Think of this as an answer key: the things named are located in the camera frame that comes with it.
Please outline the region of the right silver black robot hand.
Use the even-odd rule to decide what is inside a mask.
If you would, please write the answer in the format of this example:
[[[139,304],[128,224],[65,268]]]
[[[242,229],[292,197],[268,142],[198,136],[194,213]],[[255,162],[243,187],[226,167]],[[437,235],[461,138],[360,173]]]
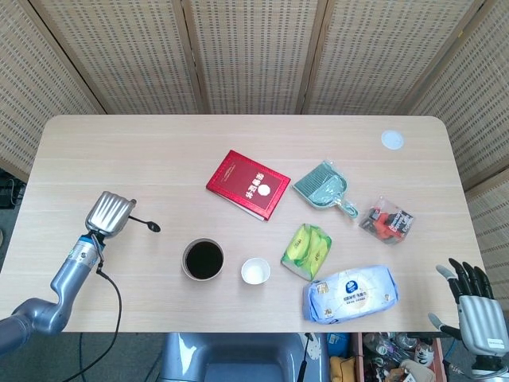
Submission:
[[[453,267],[437,265],[457,305],[457,328],[446,325],[436,314],[429,313],[431,324],[449,336],[462,341],[476,356],[503,357],[509,353],[509,333],[500,303],[495,299],[486,273],[480,267],[449,259]]]

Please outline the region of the black plastic spoon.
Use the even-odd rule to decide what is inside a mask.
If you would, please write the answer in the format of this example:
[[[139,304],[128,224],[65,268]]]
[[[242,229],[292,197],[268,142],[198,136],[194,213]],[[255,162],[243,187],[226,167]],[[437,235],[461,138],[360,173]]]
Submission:
[[[161,231],[161,227],[151,220],[141,220],[134,216],[129,216],[129,218],[133,221],[146,225],[151,232],[159,233]]]

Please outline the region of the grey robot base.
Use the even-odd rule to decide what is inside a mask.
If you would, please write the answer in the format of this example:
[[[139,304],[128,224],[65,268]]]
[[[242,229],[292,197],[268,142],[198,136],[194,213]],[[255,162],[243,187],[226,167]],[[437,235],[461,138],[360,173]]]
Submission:
[[[330,382],[327,335],[317,361],[306,333],[168,333],[157,382]]]

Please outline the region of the cup of black coffee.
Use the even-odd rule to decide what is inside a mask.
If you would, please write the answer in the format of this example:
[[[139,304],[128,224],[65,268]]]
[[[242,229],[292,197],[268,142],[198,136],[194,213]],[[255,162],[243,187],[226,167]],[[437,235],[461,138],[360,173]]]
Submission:
[[[222,248],[212,239],[199,238],[187,245],[182,255],[183,272],[195,281],[215,278],[224,265]]]

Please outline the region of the small white paper cup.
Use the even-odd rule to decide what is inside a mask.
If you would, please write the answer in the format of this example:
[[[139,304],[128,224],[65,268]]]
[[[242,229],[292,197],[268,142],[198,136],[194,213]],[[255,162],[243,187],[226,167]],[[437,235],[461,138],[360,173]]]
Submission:
[[[241,267],[241,277],[250,285],[265,283],[270,277],[270,265],[263,258],[248,259]]]

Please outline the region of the red crate of clutter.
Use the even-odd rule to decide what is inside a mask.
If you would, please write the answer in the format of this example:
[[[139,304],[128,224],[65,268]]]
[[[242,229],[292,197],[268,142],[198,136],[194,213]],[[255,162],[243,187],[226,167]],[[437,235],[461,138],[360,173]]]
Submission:
[[[387,342],[385,349],[379,345],[379,353],[373,345],[366,345],[364,338],[375,340],[383,338]],[[434,338],[431,345],[433,350],[433,361],[428,366],[435,374],[436,382],[447,382],[445,366],[442,364],[444,352],[441,348],[441,339]],[[414,358],[414,352],[400,349],[394,342],[381,334],[373,333],[351,333],[351,344],[349,355],[355,358],[356,382],[383,382],[389,371],[397,368],[400,362],[408,358]]]

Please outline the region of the blue white wet wipes pack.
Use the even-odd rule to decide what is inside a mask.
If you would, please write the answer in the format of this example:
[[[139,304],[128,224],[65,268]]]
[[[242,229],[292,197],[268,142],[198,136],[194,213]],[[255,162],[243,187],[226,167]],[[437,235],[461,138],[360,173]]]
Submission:
[[[373,265],[314,280],[303,290],[304,319],[331,325],[388,310],[399,300],[388,267]]]

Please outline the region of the clear bag red black item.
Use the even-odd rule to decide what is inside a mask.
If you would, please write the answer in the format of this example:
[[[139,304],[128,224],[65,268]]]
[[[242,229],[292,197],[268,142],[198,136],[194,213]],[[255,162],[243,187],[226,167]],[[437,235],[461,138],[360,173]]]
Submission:
[[[385,197],[379,197],[367,210],[359,227],[381,242],[395,245],[406,238],[414,220],[414,215]]]

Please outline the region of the red hardcover book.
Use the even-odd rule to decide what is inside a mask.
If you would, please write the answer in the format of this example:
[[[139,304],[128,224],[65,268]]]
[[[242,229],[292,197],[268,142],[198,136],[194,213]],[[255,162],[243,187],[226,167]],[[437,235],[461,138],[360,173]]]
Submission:
[[[206,189],[267,221],[291,179],[230,150],[206,184]]]

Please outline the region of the blue package under table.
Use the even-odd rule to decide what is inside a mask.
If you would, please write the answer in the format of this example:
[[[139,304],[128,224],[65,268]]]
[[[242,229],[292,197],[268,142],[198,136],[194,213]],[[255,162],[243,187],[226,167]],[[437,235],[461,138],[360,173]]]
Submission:
[[[330,357],[346,358],[350,347],[350,333],[328,333],[327,347]]]

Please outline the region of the white perforated round plate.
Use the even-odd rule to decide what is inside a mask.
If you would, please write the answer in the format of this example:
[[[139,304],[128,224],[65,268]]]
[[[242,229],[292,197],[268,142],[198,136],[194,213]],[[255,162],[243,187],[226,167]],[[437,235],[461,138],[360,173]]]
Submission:
[[[306,334],[306,352],[309,358],[317,361],[321,356],[321,344],[315,333]]]

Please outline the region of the green yellow snack pack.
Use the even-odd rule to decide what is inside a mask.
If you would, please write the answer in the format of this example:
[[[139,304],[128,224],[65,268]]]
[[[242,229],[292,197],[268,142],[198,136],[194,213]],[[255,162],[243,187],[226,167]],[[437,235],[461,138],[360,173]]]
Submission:
[[[302,224],[289,242],[281,264],[303,279],[313,281],[331,246],[331,237],[320,227]]]

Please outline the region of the white round desk grommet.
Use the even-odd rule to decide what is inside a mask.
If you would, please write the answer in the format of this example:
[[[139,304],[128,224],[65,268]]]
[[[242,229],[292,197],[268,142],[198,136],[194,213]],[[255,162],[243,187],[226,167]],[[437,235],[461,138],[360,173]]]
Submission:
[[[381,142],[389,150],[400,150],[405,144],[405,139],[400,132],[387,130],[381,134]]]

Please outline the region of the green dustpan brush set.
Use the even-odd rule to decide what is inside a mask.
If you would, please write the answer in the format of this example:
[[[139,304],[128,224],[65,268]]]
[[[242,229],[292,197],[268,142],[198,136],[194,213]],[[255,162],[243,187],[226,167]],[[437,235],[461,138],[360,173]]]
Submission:
[[[295,189],[315,209],[336,206],[352,219],[359,215],[357,208],[346,199],[348,182],[331,162],[323,161],[293,184]]]

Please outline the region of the woven bamboo folding screen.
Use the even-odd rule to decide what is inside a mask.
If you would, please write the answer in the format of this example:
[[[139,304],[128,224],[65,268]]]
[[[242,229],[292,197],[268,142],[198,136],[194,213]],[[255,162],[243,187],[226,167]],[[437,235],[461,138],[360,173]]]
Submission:
[[[438,117],[509,303],[509,0],[0,0],[0,170],[99,113]]]

